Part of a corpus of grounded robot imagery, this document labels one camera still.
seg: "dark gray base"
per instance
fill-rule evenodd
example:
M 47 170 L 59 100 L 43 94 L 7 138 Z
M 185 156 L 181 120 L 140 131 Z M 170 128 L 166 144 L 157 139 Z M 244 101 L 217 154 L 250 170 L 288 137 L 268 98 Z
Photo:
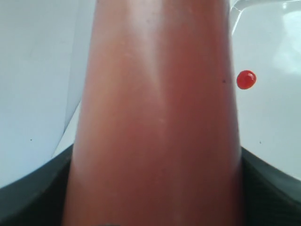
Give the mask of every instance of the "dark gray base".
M 0 189 L 0 226 L 59 226 L 72 146 Z M 243 152 L 247 226 L 301 226 L 301 182 Z

